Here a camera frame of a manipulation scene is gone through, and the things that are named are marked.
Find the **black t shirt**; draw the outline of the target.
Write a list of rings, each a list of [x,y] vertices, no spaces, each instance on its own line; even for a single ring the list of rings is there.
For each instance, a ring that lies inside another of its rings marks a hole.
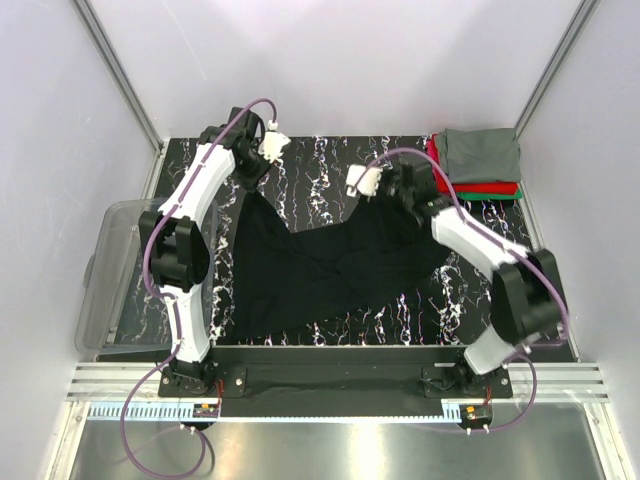
[[[342,223],[294,233],[259,193],[245,196],[233,246],[234,325],[253,340],[380,308],[426,281],[450,251],[401,207],[359,199]]]

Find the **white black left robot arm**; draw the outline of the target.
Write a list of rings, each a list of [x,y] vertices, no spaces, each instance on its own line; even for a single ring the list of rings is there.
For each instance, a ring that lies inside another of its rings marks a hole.
[[[143,280],[147,291],[165,304],[171,330],[171,352],[158,366],[167,383],[213,385],[202,301],[211,265],[202,233],[205,217],[228,178],[254,190],[289,142],[277,119],[263,121],[250,106],[235,107],[226,123],[201,133],[175,191],[157,210],[139,217]]]

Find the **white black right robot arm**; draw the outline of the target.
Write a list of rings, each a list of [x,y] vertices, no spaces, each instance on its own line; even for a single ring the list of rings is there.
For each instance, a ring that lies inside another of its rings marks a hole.
[[[555,256],[532,251],[482,225],[453,193],[438,191],[441,169],[425,154],[384,168],[377,160],[349,168],[347,192],[367,204],[389,206],[437,247],[470,263],[490,284],[490,320],[455,363],[425,384],[439,393],[472,395],[489,378],[532,347],[554,348],[562,338],[568,307]]]

